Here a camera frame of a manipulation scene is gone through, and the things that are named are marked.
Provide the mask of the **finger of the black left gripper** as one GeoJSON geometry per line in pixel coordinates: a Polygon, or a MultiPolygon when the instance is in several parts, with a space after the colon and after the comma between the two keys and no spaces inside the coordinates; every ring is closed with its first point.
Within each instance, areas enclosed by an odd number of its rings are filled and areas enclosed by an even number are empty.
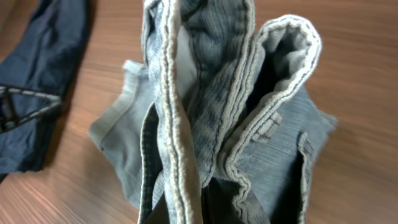
{"type": "Polygon", "coordinates": [[[1,133],[53,115],[62,107],[62,98],[19,86],[1,85],[1,133]]]}

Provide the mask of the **light blue denim shorts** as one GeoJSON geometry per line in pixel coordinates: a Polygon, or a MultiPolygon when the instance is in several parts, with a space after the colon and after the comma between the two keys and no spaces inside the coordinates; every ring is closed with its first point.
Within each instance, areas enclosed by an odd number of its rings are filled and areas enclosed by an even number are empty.
{"type": "Polygon", "coordinates": [[[144,2],[144,60],[90,127],[139,223],[304,223],[312,168],[337,121],[305,82],[322,40],[252,1],[144,2]]]}

